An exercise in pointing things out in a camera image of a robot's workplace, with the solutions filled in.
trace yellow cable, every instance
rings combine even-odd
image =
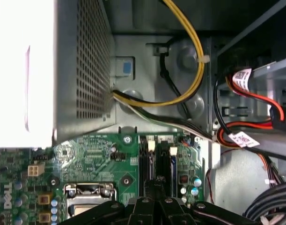
[[[166,5],[173,12],[173,14],[177,17],[179,22],[183,25],[183,27],[185,28],[185,30],[189,34],[190,38],[192,39],[192,41],[195,45],[197,57],[198,57],[198,59],[201,59],[204,56],[203,49],[202,49],[202,45],[200,43],[200,40],[199,40],[193,26],[188,21],[188,19],[183,15],[181,10],[173,3],[172,0],[163,0],[163,1],[166,3]],[[194,91],[198,88],[198,86],[201,84],[201,81],[202,81],[204,66],[205,65],[203,62],[198,63],[197,75],[196,75],[194,82],[190,86],[190,88],[182,96],[177,97],[172,101],[162,102],[162,103],[156,103],[156,102],[154,102],[154,103],[142,103],[142,102],[138,102],[135,100],[130,100],[130,99],[124,98],[124,97],[118,95],[117,93],[114,93],[114,96],[119,98],[121,101],[123,101],[129,105],[134,105],[134,106],[139,106],[139,107],[173,105],[173,104],[179,103],[179,102],[185,100],[186,98],[188,98],[188,96],[190,96],[192,93],[194,93]]]

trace white connector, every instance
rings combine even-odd
[[[38,177],[45,172],[45,163],[29,165],[27,174],[29,177]]]
[[[155,141],[148,141],[148,151],[155,150]]]
[[[177,147],[170,147],[170,155],[176,156],[177,155]]]

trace white wire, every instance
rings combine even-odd
[[[208,141],[210,141],[210,142],[214,142],[212,139],[207,138],[207,137],[204,137],[204,136],[201,135],[199,132],[197,132],[197,131],[195,131],[195,130],[193,130],[193,129],[190,129],[190,128],[188,128],[188,127],[185,127],[185,126],[182,126],[182,125],[179,125],[179,124],[175,124],[175,123],[166,123],[166,122],[162,122],[162,121],[158,121],[158,120],[153,120],[153,119],[146,118],[145,116],[143,116],[142,114],[140,114],[138,111],[136,111],[131,105],[129,105],[129,104],[125,103],[125,102],[122,102],[119,98],[117,98],[117,97],[115,97],[115,96],[114,96],[114,99],[115,99],[116,101],[118,101],[119,103],[125,105],[125,106],[128,107],[129,109],[131,109],[135,114],[137,114],[139,117],[141,117],[141,118],[144,119],[144,120],[147,120],[147,121],[149,121],[149,122],[158,124],[158,125],[160,125],[160,126],[166,126],[166,127],[170,126],[170,127],[179,128],[179,129],[185,130],[185,131],[187,131],[187,132],[189,132],[189,133],[191,133],[191,134],[194,134],[194,135],[196,135],[196,136],[198,136],[198,137],[201,137],[201,138],[203,138],[203,139],[205,139],[205,140],[208,140]]]

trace barcode label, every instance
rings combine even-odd
[[[243,72],[243,71],[239,71],[235,74],[235,78],[236,79],[243,79],[244,76],[245,76],[246,72]]]
[[[241,148],[246,146],[251,148],[260,145],[258,141],[254,140],[252,137],[242,131],[237,134],[229,134],[228,137]]]
[[[239,86],[241,89],[249,91],[248,80],[250,78],[252,69],[243,69],[235,73],[232,77],[232,81]]]
[[[228,137],[241,148],[246,147],[246,144],[237,138],[234,134],[229,134]]]

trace ram slot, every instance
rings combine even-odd
[[[171,156],[171,194],[172,197],[177,197],[177,158]]]
[[[150,159],[148,155],[148,144],[140,140],[139,145],[139,196],[144,196],[144,183],[150,176]]]
[[[164,189],[167,196],[171,195],[171,158],[169,144],[162,141],[155,149],[156,177],[162,176],[165,179]]]

